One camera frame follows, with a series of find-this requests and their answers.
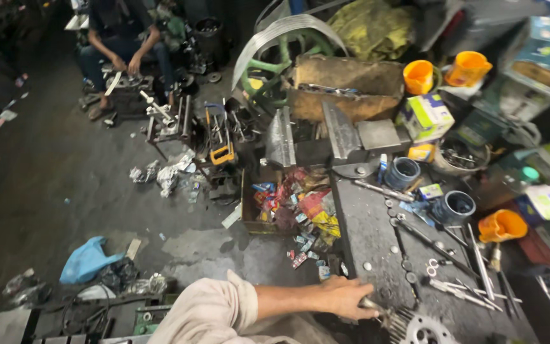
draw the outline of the yellow cloth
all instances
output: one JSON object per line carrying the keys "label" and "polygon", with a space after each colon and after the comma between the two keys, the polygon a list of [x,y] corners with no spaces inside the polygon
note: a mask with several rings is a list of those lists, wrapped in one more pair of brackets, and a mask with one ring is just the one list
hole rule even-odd
{"label": "yellow cloth", "polygon": [[338,10],[328,25],[356,58],[393,60],[411,43],[413,16],[409,7],[392,8],[385,0],[356,0]]}

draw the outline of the hand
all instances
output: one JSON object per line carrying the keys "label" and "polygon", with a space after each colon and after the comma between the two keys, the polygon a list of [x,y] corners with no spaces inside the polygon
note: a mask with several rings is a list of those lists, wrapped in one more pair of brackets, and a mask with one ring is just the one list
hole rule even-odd
{"label": "hand", "polygon": [[373,292],[373,285],[361,284],[360,280],[348,280],[342,276],[331,276],[321,284],[320,302],[326,305],[330,313],[353,320],[370,319],[379,316],[374,309],[358,307],[360,300]]}
{"label": "hand", "polygon": [[124,72],[126,70],[126,63],[118,55],[112,58],[112,63],[114,64],[114,69]]}
{"label": "hand", "polygon": [[139,72],[140,66],[141,66],[141,56],[138,54],[133,55],[131,62],[128,64],[128,73],[131,75],[137,74]]}

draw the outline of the metal bucket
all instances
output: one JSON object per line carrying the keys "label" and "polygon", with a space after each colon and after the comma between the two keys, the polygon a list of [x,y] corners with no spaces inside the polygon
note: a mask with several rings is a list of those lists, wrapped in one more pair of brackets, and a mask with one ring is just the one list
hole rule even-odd
{"label": "metal bucket", "polygon": [[384,180],[394,190],[403,190],[421,173],[419,165],[409,158],[396,158],[386,171]]}
{"label": "metal bucket", "polygon": [[457,223],[473,215],[477,205],[462,191],[449,191],[432,206],[432,215],[440,223]]}

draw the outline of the sleeve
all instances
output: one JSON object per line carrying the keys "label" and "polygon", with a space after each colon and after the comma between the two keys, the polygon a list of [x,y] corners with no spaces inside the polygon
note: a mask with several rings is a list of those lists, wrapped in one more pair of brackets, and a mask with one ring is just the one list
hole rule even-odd
{"label": "sleeve", "polygon": [[129,7],[131,7],[131,11],[137,15],[141,24],[144,26],[144,30],[154,25],[154,19],[145,8],[143,0],[126,0],[126,4],[128,4]]}
{"label": "sleeve", "polygon": [[88,5],[88,27],[101,34],[104,30],[101,18],[96,14],[95,8],[92,4]]}
{"label": "sleeve", "polygon": [[239,332],[256,322],[258,296],[228,270],[228,281],[203,278],[177,298],[148,344],[254,344]]}

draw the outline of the jeans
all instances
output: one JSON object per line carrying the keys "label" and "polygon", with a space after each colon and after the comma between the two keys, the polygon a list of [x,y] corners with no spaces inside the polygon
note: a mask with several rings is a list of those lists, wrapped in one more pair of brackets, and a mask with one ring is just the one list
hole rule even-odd
{"label": "jeans", "polygon": [[[116,53],[127,64],[133,58],[133,55],[141,47],[141,43],[138,40],[125,39],[119,36],[113,36],[102,40],[103,45],[108,49]],[[160,65],[161,73],[164,76],[164,89],[168,93],[173,89],[173,83],[176,81],[173,68],[171,68],[171,61],[169,60],[169,51],[162,42],[157,42],[152,47],[152,53],[156,55],[158,64]],[[88,79],[95,84],[95,89],[99,92],[104,92],[105,80],[103,80],[103,73],[101,72],[100,60],[107,60],[107,57],[98,51],[92,45],[82,48],[80,51],[80,63],[82,70],[87,74]]]}

